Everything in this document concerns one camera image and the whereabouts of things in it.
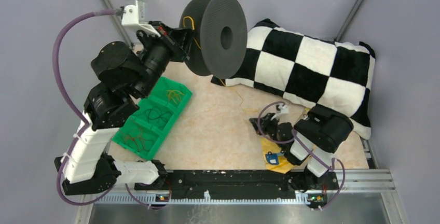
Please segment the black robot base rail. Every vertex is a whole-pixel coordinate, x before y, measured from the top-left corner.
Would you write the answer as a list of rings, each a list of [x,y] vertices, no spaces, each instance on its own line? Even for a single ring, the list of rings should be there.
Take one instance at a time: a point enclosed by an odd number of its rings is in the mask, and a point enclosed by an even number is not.
[[[208,192],[214,200],[294,199],[309,190],[337,190],[336,173],[316,178],[309,171],[285,174],[270,170],[173,170],[151,185],[136,183],[136,191],[162,190],[173,200],[201,199]]]

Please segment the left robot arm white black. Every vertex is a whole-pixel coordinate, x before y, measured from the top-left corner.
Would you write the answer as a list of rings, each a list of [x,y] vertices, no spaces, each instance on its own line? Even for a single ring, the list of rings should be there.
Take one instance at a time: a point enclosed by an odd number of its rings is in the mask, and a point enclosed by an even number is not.
[[[158,160],[123,162],[105,148],[139,107],[134,99],[148,97],[170,62],[188,59],[196,32],[188,27],[171,28],[152,23],[157,35],[136,32],[144,51],[135,53],[121,41],[105,45],[91,67],[99,79],[78,114],[81,124],[67,153],[55,159],[63,195],[108,192],[117,184],[141,184],[161,189],[167,181]]]

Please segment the black cable spool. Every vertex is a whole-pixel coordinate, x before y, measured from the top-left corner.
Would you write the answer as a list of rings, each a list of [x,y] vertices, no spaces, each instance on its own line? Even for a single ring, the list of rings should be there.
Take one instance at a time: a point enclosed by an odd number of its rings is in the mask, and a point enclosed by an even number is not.
[[[180,27],[195,33],[185,64],[196,75],[230,78],[242,65],[248,38],[238,0],[191,0]]]

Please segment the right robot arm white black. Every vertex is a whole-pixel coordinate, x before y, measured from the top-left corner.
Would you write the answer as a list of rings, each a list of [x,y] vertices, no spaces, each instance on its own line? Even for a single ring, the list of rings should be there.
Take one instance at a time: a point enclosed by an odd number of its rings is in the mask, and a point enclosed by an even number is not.
[[[353,124],[343,114],[315,106],[305,112],[295,124],[280,118],[289,110],[277,104],[273,113],[250,118],[261,145],[266,168],[286,174],[293,167],[304,165],[304,171],[290,178],[290,186],[300,192],[310,189],[327,190],[335,168],[335,152],[353,130]]]

